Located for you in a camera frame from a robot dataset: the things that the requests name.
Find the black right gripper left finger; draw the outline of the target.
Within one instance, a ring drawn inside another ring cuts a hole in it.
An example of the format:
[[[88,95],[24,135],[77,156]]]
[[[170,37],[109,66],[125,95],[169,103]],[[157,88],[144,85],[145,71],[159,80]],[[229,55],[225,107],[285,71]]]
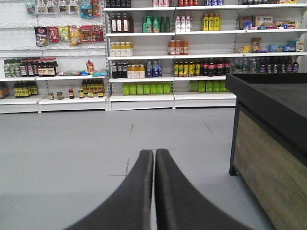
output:
[[[149,230],[154,154],[141,150],[130,173],[100,206],[68,230]]]

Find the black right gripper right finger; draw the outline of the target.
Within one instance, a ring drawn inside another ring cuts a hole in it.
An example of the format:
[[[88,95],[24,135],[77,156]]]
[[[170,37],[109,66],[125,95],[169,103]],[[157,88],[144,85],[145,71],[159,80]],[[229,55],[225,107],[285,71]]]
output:
[[[154,195],[160,230],[247,230],[205,198],[186,178],[167,149],[155,156]]]

